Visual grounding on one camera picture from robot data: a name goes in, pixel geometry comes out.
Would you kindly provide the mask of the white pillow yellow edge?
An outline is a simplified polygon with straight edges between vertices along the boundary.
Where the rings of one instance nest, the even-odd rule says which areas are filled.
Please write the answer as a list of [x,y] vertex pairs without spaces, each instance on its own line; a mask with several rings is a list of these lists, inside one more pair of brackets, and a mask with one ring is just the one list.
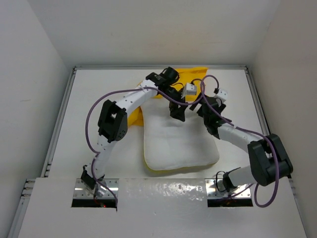
[[219,161],[214,138],[195,112],[185,121],[169,115],[168,101],[150,99],[141,106],[144,122],[144,159],[153,171],[204,167]]

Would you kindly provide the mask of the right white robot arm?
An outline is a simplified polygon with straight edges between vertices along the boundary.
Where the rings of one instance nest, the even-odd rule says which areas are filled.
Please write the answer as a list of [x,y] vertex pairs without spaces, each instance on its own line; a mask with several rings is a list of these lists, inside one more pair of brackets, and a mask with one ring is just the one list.
[[219,192],[231,192],[248,183],[267,186],[293,173],[293,165],[278,135],[264,136],[234,127],[231,120],[221,116],[226,104],[219,98],[206,96],[193,104],[190,110],[197,105],[201,105],[197,114],[203,118],[208,133],[242,149],[249,157],[248,166],[223,173],[222,180],[216,182]]

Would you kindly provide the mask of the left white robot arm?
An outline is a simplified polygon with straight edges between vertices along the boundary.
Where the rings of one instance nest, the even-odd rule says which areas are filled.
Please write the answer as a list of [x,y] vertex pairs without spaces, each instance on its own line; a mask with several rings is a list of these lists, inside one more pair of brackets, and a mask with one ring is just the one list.
[[[150,73],[135,89],[110,92],[99,98],[90,108],[85,121],[85,137],[88,147],[96,154],[97,165],[105,165],[111,151],[127,133],[128,117],[148,99],[160,94],[170,101],[170,116],[180,121],[185,120],[185,109],[188,107],[182,92],[172,87],[179,80],[179,73],[172,67],[165,68],[160,74]],[[103,103],[98,119],[98,134],[106,140],[101,152],[95,150],[89,140],[89,119],[96,105],[106,97],[124,93],[127,94],[119,101],[106,100]]]

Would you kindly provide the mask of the yellow pillowcase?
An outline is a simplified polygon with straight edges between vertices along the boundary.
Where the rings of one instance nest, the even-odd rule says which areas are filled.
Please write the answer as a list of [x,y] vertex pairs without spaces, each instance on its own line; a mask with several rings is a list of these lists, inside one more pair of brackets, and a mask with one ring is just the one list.
[[[181,83],[182,85],[185,85],[185,83],[191,83],[194,79],[202,79],[207,74],[207,67],[192,67],[192,68],[176,68],[175,69],[178,73],[180,78],[178,79],[177,83]],[[198,87],[197,95],[201,92],[200,86],[198,82],[194,82],[194,85]],[[181,85],[172,86],[175,89],[181,89]],[[196,96],[186,96],[186,101],[194,101],[196,99]],[[161,100],[162,96],[157,95],[154,97],[155,99],[158,99],[159,102],[167,102],[165,100]],[[135,109],[132,114],[128,117],[128,127],[132,125],[136,126],[144,126],[144,117],[142,108],[138,107]]]

